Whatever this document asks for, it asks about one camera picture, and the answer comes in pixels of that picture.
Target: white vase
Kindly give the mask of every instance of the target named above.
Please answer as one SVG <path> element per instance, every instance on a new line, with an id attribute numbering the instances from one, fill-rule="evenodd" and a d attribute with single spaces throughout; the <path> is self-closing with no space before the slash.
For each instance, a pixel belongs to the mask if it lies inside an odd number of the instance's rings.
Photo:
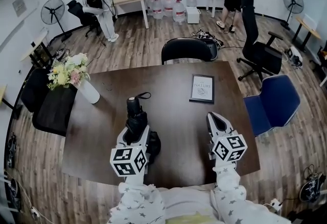
<path id="1" fill-rule="evenodd" d="M 75 87 L 92 104 L 97 103 L 100 99 L 100 94 L 88 80 L 83 80 L 80 85 L 75 85 Z"/>

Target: sleeve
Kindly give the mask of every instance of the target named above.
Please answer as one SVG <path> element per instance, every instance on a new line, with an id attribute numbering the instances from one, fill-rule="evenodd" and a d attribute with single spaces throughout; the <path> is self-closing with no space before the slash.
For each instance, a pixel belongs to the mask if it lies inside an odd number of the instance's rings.
<path id="1" fill-rule="evenodd" d="M 110 210 L 108 223 L 165 223 L 165 208 L 160 192 L 153 185 L 143 184 L 144 174 L 126 178 L 118 186 L 122 199 Z"/>
<path id="2" fill-rule="evenodd" d="M 211 200 L 226 224 L 291 223 L 270 213 L 265 206 L 245 200 L 246 189 L 239 184 L 240 176 L 235 171 L 235 164 L 217 159 L 213 170 L 217 174 L 217 187 L 211 191 Z"/>

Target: white pants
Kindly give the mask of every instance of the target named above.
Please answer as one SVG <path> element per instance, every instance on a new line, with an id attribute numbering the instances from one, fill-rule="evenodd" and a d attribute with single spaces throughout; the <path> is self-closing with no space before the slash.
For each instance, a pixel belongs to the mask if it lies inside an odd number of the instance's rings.
<path id="1" fill-rule="evenodd" d="M 100 23 L 102 32 L 107 39 L 111 39 L 114 37 L 114 27 L 112 21 L 112 13 L 110 11 L 103 12 L 100 15 L 97 15 L 97 19 Z"/>

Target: black chair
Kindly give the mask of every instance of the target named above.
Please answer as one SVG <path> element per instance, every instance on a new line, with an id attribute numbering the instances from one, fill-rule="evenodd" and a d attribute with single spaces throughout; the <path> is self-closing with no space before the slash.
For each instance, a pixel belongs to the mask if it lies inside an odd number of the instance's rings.
<path id="1" fill-rule="evenodd" d="M 253 0 L 241 0 L 242 1 L 242 16 L 243 23 L 246 32 L 246 42 L 243 48 L 243 55 L 246 58 L 237 58 L 237 62 L 244 62 L 251 66 L 252 70 L 248 71 L 244 75 L 238 77 L 239 81 L 256 72 L 259 75 L 260 80 L 263 80 L 262 73 L 268 75 L 278 74 L 282 66 L 283 54 L 271 47 L 271 43 L 275 38 L 283 40 L 283 38 L 273 32 L 269 32 L 271 35 L 269 41 L 264 44 L 256 42 L 258 39 L 258 27 L 256 26 Z"/>
<path id="2" fill-rule="evenodd" d="M 42 68 L 32 71 L 20 99 L 33 112 L 32 123 L 36 129 L 66 136 L 77 89 L 71 86 L 49 90 L 48 73 Z"/>
<path id="3" fill-rule="evenodd" d="M 94 29 L 97 30 L 97 35 L 100 34 L 100 32 L 101 32 L 99 30 L 100 24 L 94 14 L 84 13 L 83 6 L 80 3 L 76 2 L 76 0 L 70 1 L 67 5 L 69 7 L 68 12 L 75 15 L 76 17 L 78 17 L 81 21 L 81 25 L 90 26 L 90 29 L 85 34 L 85 37 L 87 37 L 88 33 L 93 31 Z"/>
<path id="4" fill-rule="evenodd" d="M 213 55 L 209 46 L 195 38 L 175 38 L 167 43 L 161 51 L 161 63 L 180 58 L 199 59 L 209 62 Z"/>

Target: chair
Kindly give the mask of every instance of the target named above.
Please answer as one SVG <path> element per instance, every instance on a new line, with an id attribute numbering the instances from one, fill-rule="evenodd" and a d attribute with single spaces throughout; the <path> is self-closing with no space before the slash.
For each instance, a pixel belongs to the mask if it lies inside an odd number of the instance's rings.
<path id="1" fill-rule="evenodd" d="M 161 63 L 180 58 L 193 58 L 209 62 L 213 57 L 209 46 L 195 38 L 175 38 L 168 41 L 161 51 Z"/>
<path id="2" fill-rule="evenodd" d="M 243 23 L 246 32 L 246 42 L 243 48 L 243 56 L 246 58 L 237 58 L 237 62 L 244 62 L 251 66 L 252 70 L 248 71 L 244 75 L 238 77 L 241 81 L 243 78 L 256 72 L 259 75 L 260 80 L 263 80 L 262 73 L 268 75 L 278 74 L 282 66 L 282 53 L 271 47 L 271 43 L 275 38 L 283 40 L 283 38 L 273 32 L 269 32 L 271 35 L 269 41 L 266 44 L 256 42 L 258 39 L 258 27 L 256 26 L 253 0 L 241 0 L 242 1 L 242 16 Z"/>
<path id="3" fill-rule="evenodd" d="M 94 14 L 84 13 L 83 6 L 80 3 L 76 2 L 76 0 L 70 1 L 67 5 L 69 7 L 68 12 L 78 17 L 81 21 L 81 25 L 90 26 L 90 29 L 85 34 L 85 37 L 88 37 L 88 33 L 93 31 L 94 29 L 97 30 L 97 35 L 100 34 L 99 31 L 100 24 Z"/>
<path id="4" fill-rule="evenodd" d="M 42 68 L 32 71 L 20 99 L 33 112 L 32 123 L 36 129 L 66 136 L 77 89 L 71 86 L 49 90 L 48 73 Z"/>
<path id="5" fill-rule="evenodd" d="M 279 75 L 264 78 L 261 93 L 245 97 L 244 102 L 254 135 L 258 136 L 285 126 L 296 113 L 300 97 L 290 78 Z"/>

